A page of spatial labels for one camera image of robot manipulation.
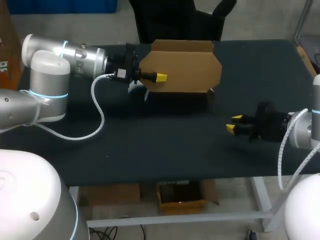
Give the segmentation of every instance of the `white cable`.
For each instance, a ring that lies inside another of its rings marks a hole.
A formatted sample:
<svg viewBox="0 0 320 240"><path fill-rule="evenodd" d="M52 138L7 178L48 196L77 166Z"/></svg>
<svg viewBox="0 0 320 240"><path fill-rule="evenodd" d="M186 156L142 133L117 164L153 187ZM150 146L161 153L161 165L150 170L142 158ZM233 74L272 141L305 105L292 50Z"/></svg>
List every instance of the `white cable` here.
<svg viewBox="0 0 320 240"><path fill-rule="evenodd" d="M283 157L283 153L284 153L284 149L285 149L285 145L286 142L288 140L288 137L290 135L291 130L293 129L293 127L295 126L296 122L298 121L298 119L305 114L306 112L308 112L308 109L305 108L303 109L301 112L298 113L298 115L291 121L289 127L287 128L284 137L282 139L281 145L280 145L280 149L279 149L279 154L278 154L278 184L279 184L279 188L283 191L284 190L284 186L283 186L283 182L282 182L282 157ZM301 165L298 167L298 169L295 171L295 173L293 174L293 176L291 177L291 179L289 180L288 184L285 187L285 190L287 190L288 188L290 188L290 186L292 185L292 183L294 182L294 180L297 178L297 176L299 175L299 173L301 172L301 170L304 168L304 166L309 162L309 160L315 155L315 153L317 152L317 150L320 148L320 144L319 146L316 146L310 153L309 155L303 160L303 162L301 163Z"/></svg>
<svg viewBox="0 0 320 240"><path fill-rule="evenodd" d="M15 128L19 127L19 126L20 126L20 125L18 125L18 126L12 126L12 127L7 127L7 128L5 128L5 129L0 129L0 134L3 134L4 132L9 131L9 130L15 129Z"/></svg>
<svg viewBox="0 0 320 240"><path fill-rule="evenodd" d="M95 96L95 86L96 86L96 83L100 80L100 79L110 79L109 77L110 76L114 76L113 73L111 74L103 74L103 75L100 75L98 77L95 78L95 80L92 82L92 85L91 85L91 97L92 97L92 100L93 100L93 103L94 105L96 106L96 109L99 111L100 115L101 115L101 123L100 123L100 126L97 128L97 130L95 130L93 133L87 135L87 136L82 136L82 137L69 137L69 136L64 136L42 124L39 124L39 123L35 123L34 125L39 127L39 128L42 128L43 130L46 130L48 131L49 133L61 138L61 139L65 139L65 140L69 140L69 141L80 141L80 140L84 140L84 139L88 139L88 138L91 138L93 137L94 135L96 135L98 132L101 131L101 129L103 128L104 124L105 124L105 116L104 116L104 113L103 111L101 110L97 100L96 100L96 96Z"/></svg>
<svg viewBox="0 0 320 240"><path fill-rule="evenodd" d="M33 121L31 123L23 124L23 126L25 126L25 127L30 127L30 126L34 125L38 121L38 117L39 117L39 114L40 114L40 108L41 108L40 104L42 103L42 101L40 100L40 98L38 98L35 95L33 95L29 90L24 90L23 89L23 90L20 90L19 92L25 92L25 93L29 94L31 97L33 97L36 100L36 112L35 112L35 116L33 118Z"/></svg>

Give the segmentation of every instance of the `black office chair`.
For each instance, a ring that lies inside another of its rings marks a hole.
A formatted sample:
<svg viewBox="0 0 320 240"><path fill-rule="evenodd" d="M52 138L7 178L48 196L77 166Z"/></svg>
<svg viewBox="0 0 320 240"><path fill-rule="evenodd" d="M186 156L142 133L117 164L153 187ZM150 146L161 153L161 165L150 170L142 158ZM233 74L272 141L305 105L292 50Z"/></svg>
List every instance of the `black office chair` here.
<svg viewBox="0 0 320 240"><path fill-rule="evenodd" d="M220 41L225 18L237 0L222 0L212 14L197 11L194 0L129 0L140 43L156 39Z"/></svg>

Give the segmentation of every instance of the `blue bin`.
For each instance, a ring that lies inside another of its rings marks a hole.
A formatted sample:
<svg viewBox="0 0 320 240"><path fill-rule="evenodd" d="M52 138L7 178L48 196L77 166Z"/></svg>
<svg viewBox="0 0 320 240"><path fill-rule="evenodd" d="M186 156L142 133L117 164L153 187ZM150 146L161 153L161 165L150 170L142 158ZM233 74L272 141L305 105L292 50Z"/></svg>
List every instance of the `blue bin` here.
<svg viewBox="0 0 320 240"><path fill-rule="evenodd" d="M10 14L112 14L118 0L7 0Z"/></svg>

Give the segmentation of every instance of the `black cable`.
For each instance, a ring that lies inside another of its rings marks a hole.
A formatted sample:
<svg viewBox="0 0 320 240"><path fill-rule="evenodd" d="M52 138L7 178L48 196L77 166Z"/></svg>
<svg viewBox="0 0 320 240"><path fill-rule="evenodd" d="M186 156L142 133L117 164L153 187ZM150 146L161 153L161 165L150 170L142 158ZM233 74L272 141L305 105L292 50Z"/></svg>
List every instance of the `black cable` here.
<svg viewBox="0 0 320 240"><path fill-rule="evenodd" d="M104 233L107 235L107 230L108 230L108 228L109 227L107 227L106 229L105 229L105 231L104 231ZM115 240L115 238L116 238L116 235L117 235L117 232L118 232L118 227L117 226L113 226L112 228L111 228L111 231L109 232L109 234L107 235L107 240L111 240L111 238L110 238L110 235L111 235L111 233L113 232L113 230L115 229L115 233L114 233L114 236L113 236L113 239L112 240Z"/></svg>
<svg viewBox="0 0 320 240"><path fill-rule="evenodd" d="M143 240L146 240L146 233L145 233L145 229L144 226L140 225L142 232L143 232Z"/></svg>
<svg viewBox="0 0 320 240"><path fill-rule="evenodd" d="M97 234L99 236L100 240L103 240L104 237L106 237L107 240L111 240L111 238L107 234L105 234L103 231L99 231L99 230L96 230L94 228L89 227L89 232L90 232L90 234Z"/></svg>
<svg viewBox="0 0 320 240"><path fill-rule="evenodd" d="M122 219L129 219L130 217L121 217L121 218ZM147 240L144 226L142 226L140 224L140 227L141 227L142 232L143 232L143 240ZM99 231L99 230L96 230L94 228L89 227L90 233L91 234L93 234L93 233L97 234L99 236L100 240L105 240L105 238L106 238L106 240L115 240L116 236L117 236L117 233L118 233L118 227L117 226L113 226L111 228L111 231L107 234L108 229L109 229L109 227L107 227L103 232L103 231ZM115 229L115 233L113 235L113 238L111 239L110 235L111 235L111 233L113 232L114 229Z"/></svg>

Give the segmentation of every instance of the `table top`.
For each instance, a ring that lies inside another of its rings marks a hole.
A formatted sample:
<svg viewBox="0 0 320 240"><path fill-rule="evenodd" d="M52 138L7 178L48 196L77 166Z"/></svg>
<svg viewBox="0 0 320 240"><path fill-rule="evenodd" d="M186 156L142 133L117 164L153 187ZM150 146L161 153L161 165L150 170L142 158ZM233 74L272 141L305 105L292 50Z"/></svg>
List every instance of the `table top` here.
<svg viewBox="0 0 320 240"><path fill-rule="evenodd" d="M275 176L279 143L234 137L225 125L231 116L253 115L258 102L273 101L279 111L311 106L312 77L294 46L286 40L221 41L214 54L222 64L215 102L203 94L128 95L122 83L101 80L96 99L106 117L102 131L84 141L66 141L36 127L19 127L0 138L2 149L21 150L47 159L69 186L143 181ZM110 55L123 45L105 46ZM138 45L143 58L150 45ZM20 89L29 89L29 69ZM92 133L100 115L90 95L92 80L70 79L67 113L46 124L70 137ZM283 174L290 175L308 154L289 144ZM303 173L320 172L313 159Z"/></svg>

